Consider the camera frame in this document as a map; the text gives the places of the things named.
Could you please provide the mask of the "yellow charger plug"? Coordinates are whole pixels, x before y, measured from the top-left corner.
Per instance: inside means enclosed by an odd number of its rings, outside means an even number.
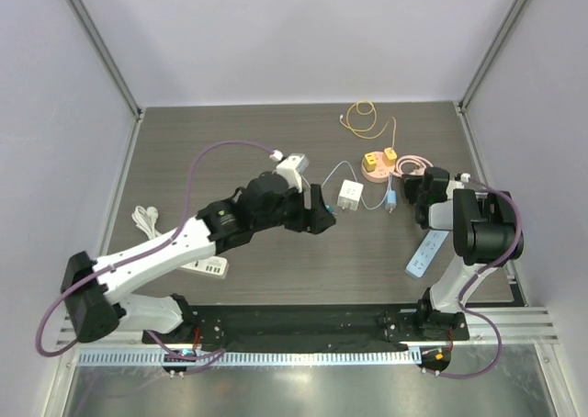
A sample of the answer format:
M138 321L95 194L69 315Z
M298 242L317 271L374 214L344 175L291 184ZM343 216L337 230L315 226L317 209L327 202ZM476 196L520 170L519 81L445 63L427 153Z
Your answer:
M368 152L363 156L362 166L363 168L371 173L378 165L378 156L374 152Z

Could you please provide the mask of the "orange charger plug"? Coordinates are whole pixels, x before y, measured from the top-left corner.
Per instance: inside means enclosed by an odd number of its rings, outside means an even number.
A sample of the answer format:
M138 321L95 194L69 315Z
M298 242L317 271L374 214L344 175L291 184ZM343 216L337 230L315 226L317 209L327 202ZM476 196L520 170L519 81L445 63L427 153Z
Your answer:
M393 166L396 163L398 155L393 148L388 147L383 151L382 158L387 166Z

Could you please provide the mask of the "white USB power strip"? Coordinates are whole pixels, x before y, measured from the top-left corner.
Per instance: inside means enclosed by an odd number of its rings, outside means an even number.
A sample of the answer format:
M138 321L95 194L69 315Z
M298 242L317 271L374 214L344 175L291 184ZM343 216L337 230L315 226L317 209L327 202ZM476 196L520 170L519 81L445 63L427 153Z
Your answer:
M229 263L228 260L223 257L212 256L207 259L182 265L179 269L191 274L224 279L228 274Z

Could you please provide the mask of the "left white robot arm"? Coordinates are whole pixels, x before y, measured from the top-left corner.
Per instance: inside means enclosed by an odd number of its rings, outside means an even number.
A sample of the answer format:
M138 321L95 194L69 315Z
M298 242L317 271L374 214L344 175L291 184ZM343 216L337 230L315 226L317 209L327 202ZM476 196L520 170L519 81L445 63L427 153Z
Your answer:
M311 195L305 197L285 177L266 172L148 242L96 259L85 252L74 254L61 293L75 340L88 344L127 328L184 343L195 331L185 300L178 295L140 296L136 289L183 265L246 245L260 231L283 227L320 234L335 223L320 186L311 185Z

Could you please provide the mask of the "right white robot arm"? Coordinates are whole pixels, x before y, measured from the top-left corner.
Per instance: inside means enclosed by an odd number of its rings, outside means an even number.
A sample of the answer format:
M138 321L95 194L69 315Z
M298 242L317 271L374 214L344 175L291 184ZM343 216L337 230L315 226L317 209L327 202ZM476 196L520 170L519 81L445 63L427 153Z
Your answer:
M450 231L454 258L441 278L401 318L411 340L469 338L465 313L469 297L498 268L524 250L521 214L507 191L490 188L467 173L451 175L428 167L401 176L404 195L417 225Z

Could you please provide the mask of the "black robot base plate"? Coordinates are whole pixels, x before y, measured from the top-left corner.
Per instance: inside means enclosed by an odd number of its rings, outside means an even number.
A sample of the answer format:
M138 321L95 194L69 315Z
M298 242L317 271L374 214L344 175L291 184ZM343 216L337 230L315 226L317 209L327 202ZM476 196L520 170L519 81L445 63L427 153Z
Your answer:
M462 312L416 304L183 306L184 321L165 344L199 344L204 351L246 354L400 352L409 344L464 342Z

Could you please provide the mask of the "pink round power socket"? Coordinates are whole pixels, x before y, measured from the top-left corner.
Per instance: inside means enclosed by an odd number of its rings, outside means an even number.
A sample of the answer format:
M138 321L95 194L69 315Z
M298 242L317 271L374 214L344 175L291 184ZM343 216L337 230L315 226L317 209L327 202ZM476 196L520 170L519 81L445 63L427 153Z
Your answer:
M394 174L396 163L393 166L387 166L383 161L383 151L381 152L374 152L378 156L378 165L376 169L369 173L367 172L362 166L361 160L361 174L371 183L376 184L383 184L388 181L388 179Z

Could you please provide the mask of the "white cube socket adapter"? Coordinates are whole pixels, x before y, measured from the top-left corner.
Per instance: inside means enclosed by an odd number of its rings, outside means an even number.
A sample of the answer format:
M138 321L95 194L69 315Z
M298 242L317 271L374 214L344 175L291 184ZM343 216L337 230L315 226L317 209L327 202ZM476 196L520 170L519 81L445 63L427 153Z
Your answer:
M363 193L364 185L357 181L344 180L337 196L336 205L343 210L356 211Z

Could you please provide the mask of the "blue USB charger plug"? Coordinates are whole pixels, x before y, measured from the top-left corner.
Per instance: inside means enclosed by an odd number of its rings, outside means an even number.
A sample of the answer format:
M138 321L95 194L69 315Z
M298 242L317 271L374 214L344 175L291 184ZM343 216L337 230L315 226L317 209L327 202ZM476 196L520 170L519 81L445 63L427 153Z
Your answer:
M385 196L384 208L391 213L397 207L397 194L394 190L389 189Z

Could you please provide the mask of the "light blue power strip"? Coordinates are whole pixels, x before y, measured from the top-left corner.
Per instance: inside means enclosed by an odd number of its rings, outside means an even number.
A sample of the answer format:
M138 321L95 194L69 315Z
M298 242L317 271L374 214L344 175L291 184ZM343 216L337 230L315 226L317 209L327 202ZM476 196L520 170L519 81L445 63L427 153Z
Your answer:
M448 231L429 231L417 247L405 272L414 278L421 278L448 236Z

